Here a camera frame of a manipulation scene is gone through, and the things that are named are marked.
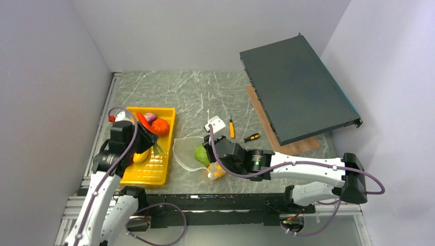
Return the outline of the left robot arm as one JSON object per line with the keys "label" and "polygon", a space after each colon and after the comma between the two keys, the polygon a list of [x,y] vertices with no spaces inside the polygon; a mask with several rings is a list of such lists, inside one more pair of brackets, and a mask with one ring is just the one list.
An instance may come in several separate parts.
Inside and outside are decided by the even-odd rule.
{"label": "left robot arm", "polygon": [[133,186],[121,192],[111,212],[108,209],[134,154],[151,149],[158,138],[141,123],[112,124],[109,138],[93,158],[88,192],[64,245],[113,245],[129,217],[146,211],[145,190]]}

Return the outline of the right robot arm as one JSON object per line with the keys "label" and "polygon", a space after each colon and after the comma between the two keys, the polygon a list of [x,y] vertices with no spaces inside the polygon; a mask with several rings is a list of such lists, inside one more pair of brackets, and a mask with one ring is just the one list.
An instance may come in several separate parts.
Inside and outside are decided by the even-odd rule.
{"label": "right robot arm", "polygon": [[210,161],[228,174],[251,181],[300,179],[308,184],[286,188],[283,207],[294,213],[301,207],[328,199],[363,204],[368,201],[364,168],[357,156],[345,153],[341,158],[297,157],[270,150],[244,149],[225,136],[212,140],[204,137],[203,147]]}

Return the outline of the orange carrot with green top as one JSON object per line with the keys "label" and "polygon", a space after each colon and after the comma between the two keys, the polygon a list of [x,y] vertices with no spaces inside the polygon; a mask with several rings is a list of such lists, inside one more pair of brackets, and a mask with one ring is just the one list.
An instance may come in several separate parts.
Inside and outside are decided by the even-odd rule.
{"label": "orange carrot with green top", "polygon": [[151,134],[151,138],[154,141],[153,144],[153,155],[154,156],[159,156],[160,154],[164,153],[164,150],[161,148],[161,146],[157,143],[159,136],[156,135],[156,133],[152,130],[151,126],[148,124],[145,116],[143,114],[141,114],[140,112],[136,112],[136,116],[139,120],[139,122],[145,127],[145,129],[147,130],[147,132],[149,132]]}

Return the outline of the green cabbage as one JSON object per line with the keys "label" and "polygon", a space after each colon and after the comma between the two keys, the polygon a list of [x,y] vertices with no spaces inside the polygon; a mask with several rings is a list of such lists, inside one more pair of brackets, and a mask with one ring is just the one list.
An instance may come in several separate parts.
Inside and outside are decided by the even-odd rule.
{"label": "green cabbage", "polygon": [[210,161],[208,159],[207,151],[202,145],[199,145],[195,149],[194,158],[196,161],[198,161],[200,164],[202,164],[206,168],[209,167]]}

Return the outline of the clear dotted zip bag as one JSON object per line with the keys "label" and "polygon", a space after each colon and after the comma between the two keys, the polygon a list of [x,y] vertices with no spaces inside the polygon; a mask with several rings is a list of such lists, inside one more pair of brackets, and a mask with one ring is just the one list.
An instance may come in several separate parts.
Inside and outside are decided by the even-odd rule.
{"label": "clear dotted zip bag", "polygon": [[173,143],[173,155],[176,162],[186,171],[202,171],[206,178],[208,170],[194,158],[195,149],[204,143],[204,139],[199,136],[176,138]]}

